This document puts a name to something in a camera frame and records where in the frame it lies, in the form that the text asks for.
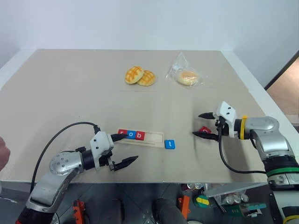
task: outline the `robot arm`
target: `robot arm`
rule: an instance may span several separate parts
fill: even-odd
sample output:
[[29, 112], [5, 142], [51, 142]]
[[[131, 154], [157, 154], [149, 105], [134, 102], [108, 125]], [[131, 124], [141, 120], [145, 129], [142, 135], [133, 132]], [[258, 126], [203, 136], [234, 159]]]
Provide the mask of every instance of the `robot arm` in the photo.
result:
[[125, 138], [126, 134], [109, 135], [97, 132], [91, 139], [91, 150], [61, 152], [54, 156], [46, 173], [31, 192], [26, 207], [20, 214], [17, 224], [49, 224], [57, 211], [71, 180], [84, 170], [99, 169], [108, 165], [110, 170], [125, 168], [138, 156], [124, 159], [115, 164], [111, 160], [113, 142]]
[[215, 125], [218, 135], [202, 132], [193, 132], [193, 134], [204, 139], [219, 141], [221, 154], [222, 135], [251, 140], [264, 164], [265, 172], [235, 170], [223, 160], [221, 155], [223, 162], [237, 173], [265, 173], [268, 177], [268, 185], [273, 190], [272, 201], [275, 201], [275, 208], [280, 213], [280, 217], [284, 223], [296, 223], [299, 219], [299, 165], [289, 142], [279, 132], [278, 121], [272, 117], [243, 116], [242, 119], [237, 119], [236, 111], [226, 102], [222, 102], [216, 112], [204, 113], [199, 117], [217, 119]]

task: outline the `orange object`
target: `orange object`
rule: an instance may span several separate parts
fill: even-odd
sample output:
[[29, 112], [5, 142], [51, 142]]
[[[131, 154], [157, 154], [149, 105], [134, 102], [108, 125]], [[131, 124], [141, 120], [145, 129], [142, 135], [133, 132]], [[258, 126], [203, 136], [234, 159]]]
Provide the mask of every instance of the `orange object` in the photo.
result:
[[181, 207], [180, 208], [181, 213], [183, 214], [184, 218], [187, 220], [188, 213], [190, 213], [190, 209], [189, 209], [190, 197], [184, 195], [183, 198], [178, 199], [178, 202]]
[[76, 220], [76, 224], [84, 224], [83, 214], [85, 211], [84, 202], [77, 199], [73, 202], [73, 210], [74, 210], [74, 218]]

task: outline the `black cable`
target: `black cable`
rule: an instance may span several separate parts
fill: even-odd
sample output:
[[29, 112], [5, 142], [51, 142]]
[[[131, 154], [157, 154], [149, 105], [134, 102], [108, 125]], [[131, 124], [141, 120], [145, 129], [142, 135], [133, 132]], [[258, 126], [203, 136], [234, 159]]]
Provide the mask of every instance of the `black cable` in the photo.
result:
[[220, 157], [221, 157], [221, 160], [222, 160], [222, 162], [224, 163], [224, 165], [225, 165], [227, 168], [229, 168], [231, 171], [233, 171], [233, 172], [235, 172], [235, 173], [238, 173], [238, 174], [266, 174], [265, 171], [260, 171], [260, 170], [251, 170], [251, 171], [240, 171], [240, 170], [236, 170], [236, 169], [230, 167], [230, 166], [226, 163], [226, 161], [225, 161], [225, 159], [224, 159], [224, 157], [223, 157], [223, 152], [222, 152], [222, 127], [223, 127], [224, 124], [221, 125], [221, 123], [223, 123], [223, 122], [222, 122], [221, 119], [220, 119], [220, 125], [218, 126], [218, 136], [219, 136], [219, 138], [218, 138], [218, 143], [219, 143], [219, 153], [220, 153]]
[[63, 129], [61, 129], [59, 132], [57, 132], [53, 138], [51, 138], [51, 140], [47, 143], [47, 145], [45, 146], [45, 148], [43, 149], [41, 155], [39, 156], [38, 158], [38, 161], [36, 163], [36, 167], [34, 169], [34, 172], [33, 172], [33, 176], [32, 176], [32, 180], [31, 180], [31, 187], [30, 187], [30, 193], [32, 192], [33, 188], [34, 188], [34, 184], [35, 184], [35, 181], [36, 181], [36, 174], [37, 174], [37, 170], [38, 170], [38, 167], [39, 167], [39, 164], [43, 158], [43, 155], [45, 154], [45, 152], [47, 151], [48, 147], [50, 146], [50, 144], [52, 143], [52, 141], [58, 136], [60, 135], [63, 131], [65, 131], [66, 129], [68, 129], [69, 127], [72, 127], [72, 126], [75, 126], [75, 125], [92, 125], [93, 128], [94, 128], [94, 132], [97, 133], [98, 131], [100, 131], [100, 128], [94, 124], [94, 123], [91, 123], [91, 122], [77, 122], [77, 123], [73, 123], [73, 124], [70, 124], [66, 127], [64, 127]]

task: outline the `table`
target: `table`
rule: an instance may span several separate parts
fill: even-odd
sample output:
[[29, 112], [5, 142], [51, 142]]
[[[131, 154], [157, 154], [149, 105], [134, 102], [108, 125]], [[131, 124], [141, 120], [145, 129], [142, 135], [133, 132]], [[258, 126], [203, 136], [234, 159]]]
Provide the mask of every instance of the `table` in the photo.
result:
[[[119, 127], [164, 132], [166, 139], [176, 141], [176, 149], [116, 143], [114, 161], [133, 155], [139, 158], [117, 172], [111, 172], [108, 167], [89, 170], [74, 182], [265, 183], [263, 174], [243, 175], [229, 171], [220, 159], [217, 142], [191, 134], [201, 126], [212, 127], [215, 132], [214, 121], [196, 117], [214, 111], [223, 100], [236, 109], [239, 117], [244, 114], [265, 116], [256, 102], [257, 98], [263, 99], [264, 96], [260, 94], [253, 98], [261, 90], [253, 93], [255, 81], [252, 81], [252, 75], [249, 73], [251, 80], [246, 86], [242, 80], [247, 77], [235, 70], [248, 71], [229, 52], [184, 51], [198, 73], [207, 76], [203, 85], [186, 88], [165, 79], [178, 53], [36, 50], [0, 91], [0, 135], [12, 151], [0, 179], [29, 182], [37, 158], [49, 139], [70, 123], [90, 121], [108, 133], [117, 132]], [[150, 87], [126, 84], [124, 74], [135, 65], [154, 72], [156, 83]], [[298, 155], [298, 143], [294, 140], [297, 133], [293, 133], [289, 125], [282, 124]], [[88, 126], [73, 127], [59, 136], [44, 155], [37, 180], [48, 171], [49, 161], [55, 154], [88, 146], [92, 136], [93, 129]], [[232, 167], [263, 169], [249, 140], [241, 142], [224, 138], [223, 146]]]

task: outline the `floor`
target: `floor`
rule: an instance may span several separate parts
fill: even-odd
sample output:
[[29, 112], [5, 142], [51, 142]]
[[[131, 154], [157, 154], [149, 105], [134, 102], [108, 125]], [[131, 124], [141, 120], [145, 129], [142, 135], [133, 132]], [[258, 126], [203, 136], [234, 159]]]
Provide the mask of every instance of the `floor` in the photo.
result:
[[[247, 191], [249, 202], [267, 203], [270, 190], [262, 186]], [[125, 209], [124, 224], [154, 224], [151, 214], [151, 203], [160, 197], [176, 203], [182, 196], [180, 184], [71, 184], [57, 213], [61, 224], [74, 224], [72, 218], [72, 202], [80, 199], [86, 203], [86, 212], [90, 223], [99, 224], [100, 219], [109, 209], [112, 199], [120, 199]], [[28, 197], [27, 193], [4, 189], [2, 197], [18, 201], [11, 203], [0, 199], [0, 220], [2, 224], [11, 224], [17, 219]], [[203, 224], [262, 224], [273, 223], [270, 211], [263, 209], [263, 215], [256, 218], [229, 217], [221, 214], [217, 207], [198, 208], [190, 202], [191, 213], [188, 220], [200, 221]]]
[[293, 124], [299, 124], [299, 58], [267, 90]]

